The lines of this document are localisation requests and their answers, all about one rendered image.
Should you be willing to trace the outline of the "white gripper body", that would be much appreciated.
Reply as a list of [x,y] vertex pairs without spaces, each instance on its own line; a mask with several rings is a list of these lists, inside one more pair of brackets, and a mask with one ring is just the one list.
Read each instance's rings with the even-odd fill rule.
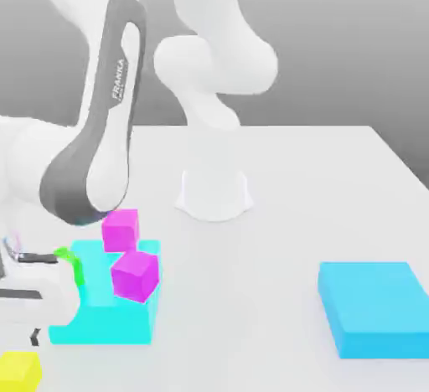
[[67,325],[80,306],[73,267],[8,263],[0,279],[0,324],[46,328]]

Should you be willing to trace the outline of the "small green cube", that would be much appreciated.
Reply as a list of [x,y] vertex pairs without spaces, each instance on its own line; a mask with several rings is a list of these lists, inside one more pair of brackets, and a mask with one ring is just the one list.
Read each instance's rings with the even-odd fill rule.
[[80,258],[75,254],[75,252],[65,246],[62,246],[54,251],[54,255],[61,260],[65,260],[72,266],[76,286],[83,286],[85,284],[83,266]]

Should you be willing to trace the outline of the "small yellow cube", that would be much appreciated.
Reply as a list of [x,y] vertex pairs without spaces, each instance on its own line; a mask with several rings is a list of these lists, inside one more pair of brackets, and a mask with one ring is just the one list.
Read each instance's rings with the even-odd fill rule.
[[0,392],[36,392],[41,379],[36,352],[7,351],[0,357]]

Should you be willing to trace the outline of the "small magenta cube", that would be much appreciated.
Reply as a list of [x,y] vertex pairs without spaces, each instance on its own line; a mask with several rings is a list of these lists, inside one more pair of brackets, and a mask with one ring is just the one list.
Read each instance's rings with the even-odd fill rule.
[[139,218],[136,209],[117,209],[101,223],[104,251],[119,253],[137,249]]
[[159,283],[159,261],[153,254],[130,251],[111,267],[114,295],[144,303]]

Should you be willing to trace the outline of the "large cyan box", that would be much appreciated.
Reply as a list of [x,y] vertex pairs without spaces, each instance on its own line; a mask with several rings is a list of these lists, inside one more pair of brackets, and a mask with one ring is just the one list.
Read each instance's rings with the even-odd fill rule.
[[114,295],[111,267],[119,253],[104,251],[100,240],[77,240],[71,251],[80,259],[85,283],[78,287],[80,306],[67,325],[48,328],[52,344],[150,344],[161,287],[144,302]]

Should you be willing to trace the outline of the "large blue box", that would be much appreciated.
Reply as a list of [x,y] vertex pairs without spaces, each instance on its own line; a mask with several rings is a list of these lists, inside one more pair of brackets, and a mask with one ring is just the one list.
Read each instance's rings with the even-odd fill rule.
[[318,293],[342,359],[429,359],[429,294],[406,262],[323,262]]

